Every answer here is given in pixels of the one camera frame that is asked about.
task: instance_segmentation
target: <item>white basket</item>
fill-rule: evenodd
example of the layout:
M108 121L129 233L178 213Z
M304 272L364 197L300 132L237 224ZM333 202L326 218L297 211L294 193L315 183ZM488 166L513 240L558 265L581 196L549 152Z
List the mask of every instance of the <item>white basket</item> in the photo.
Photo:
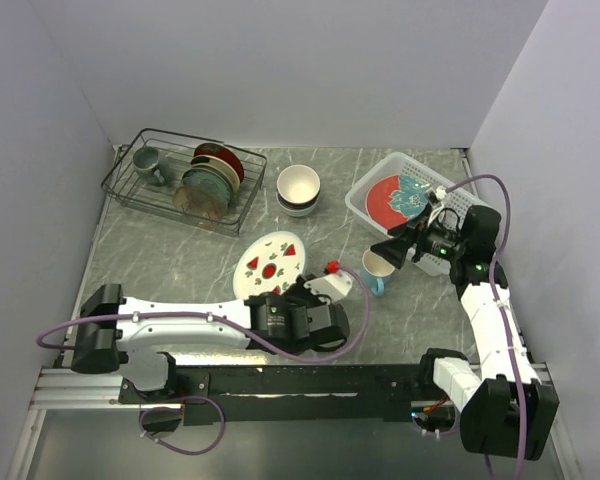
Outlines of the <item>white basket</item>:
M391 237L387 234L386 228L373 221L367 214L367 194L379 181L401 173L426 180L431 183L431 186L434 188L438 185L444 185L445 187L454 185L454 182L448 178L434 172L429 167L404 153L394 152L387 155L386 158L358 180L344 197L347 208L353 212L355 221L381 240ZM471 205L487 204L462 188L448 194L445 199L445 206L451 207L458 212L461 222L464 221L467 209ZM448 215L447 217L453 219L453 215ZM411 248L407 258L410 260L414 253L415 250ZM448 274L450 268L448 261L441 260L428 254L424 255L416 265L431 276Z

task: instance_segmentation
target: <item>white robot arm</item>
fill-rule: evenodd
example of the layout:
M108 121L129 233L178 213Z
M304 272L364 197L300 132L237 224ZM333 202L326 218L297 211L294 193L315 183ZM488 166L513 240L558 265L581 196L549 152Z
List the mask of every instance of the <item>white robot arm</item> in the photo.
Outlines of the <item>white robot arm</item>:
M340 342L340 347L349 335L346 314L336 302L351 288L351 278L338 271L307 280L300 277L282 296L264 294L216 304L181 304L123 297L119 285L105 285L83 306L82 315L102 315L111 308L131 319L115 325L80 326L71 368L78 373L117 371L136 390L148 393L164 389L169 382L172 359L160 351L161 346L261 348L244 333L213 321L214 316L256 332L289 353L326 351L324 345ZM164 316L144 318L153 312ZM199 314L200 318L178 312Z
M444 209L436 195L428 196L420 215L391 230L393 238L371 247L396 268L404 265L412 246L412 262L429 254L451 265L449 278L471 322L480 371L474 373L461 352L430 349L423 357L429 363L426 380L461 412L460 434L467 451L515 457L524 424L529 427L525 458L539 458L559 402L553 386L542 385L531 366L511 312L507 279L499 263L492 262L500 214L473 205L462 228L450 228L437 220Z

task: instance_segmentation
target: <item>table surface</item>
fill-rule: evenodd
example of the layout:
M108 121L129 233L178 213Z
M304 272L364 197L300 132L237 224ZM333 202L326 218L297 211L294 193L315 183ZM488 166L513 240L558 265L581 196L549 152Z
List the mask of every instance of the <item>table surface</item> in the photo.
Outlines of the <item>table surface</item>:
M120 283L124 294L155 302L204 303L234 298L233 270L242 253L262 235L288 230L307 250L307 272L320 275L331 260L359 270L362 253L377 240L353 221L344 197L390 149L258 148L268 158L258 193L239 238L123 208L111 201L103 220L81 301L103 283ZM397 150L453 181L466 178L458 150ZM285 215L276 201L276 178L287 166L309 165L323 185L316 210L305 218ZM363 317L364 299L352 292L342 305L352 335ZM338 364L415 363L429 347L462 351L477 361L471 325L446 276L430 277L407 264L386 294L374 298L363 341ZM215 345L166 345L180 365L289 364L259 351Z

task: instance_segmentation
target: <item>red plate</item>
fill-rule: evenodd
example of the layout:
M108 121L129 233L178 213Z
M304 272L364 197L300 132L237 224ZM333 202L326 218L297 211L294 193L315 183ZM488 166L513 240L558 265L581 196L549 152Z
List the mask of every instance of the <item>red plate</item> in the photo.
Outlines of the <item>red plate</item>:
M387 230L420 214L427 202L424 191L428 183L410 175L402 175L402 184L400 181L400 175L387 177L367 194L367 213Z
M228 163L229 166L236 171L240 178L240 183L244 180L244 167L242 166L242 162L240 162L240 159L236 154L228 148L218 145L217 143L201 143L196 147L193 154L194 157L197 157L198 155L210 155L219 158L223 162Z

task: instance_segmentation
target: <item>wire dish rack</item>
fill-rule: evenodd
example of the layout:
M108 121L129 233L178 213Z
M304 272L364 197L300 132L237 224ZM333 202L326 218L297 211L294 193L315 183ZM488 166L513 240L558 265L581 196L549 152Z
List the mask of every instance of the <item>wire dish rack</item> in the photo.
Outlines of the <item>wire dish rack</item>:
M195 147L204 142L217 143L231 149L244 166L244 181L238 194L229 204L227 213L220 220L182 212L172 203L173 195L181 186L182 175L191 168ZM165 186L148 185L135 172L133 153L145 146L157 148L165 155ZM219 140L145 128L136 135L130 145L118 149L113 168L107 173L101 186L107 195L124 207L236 237L240 234L240 227L262 185L266 165L267 157L264 155Z

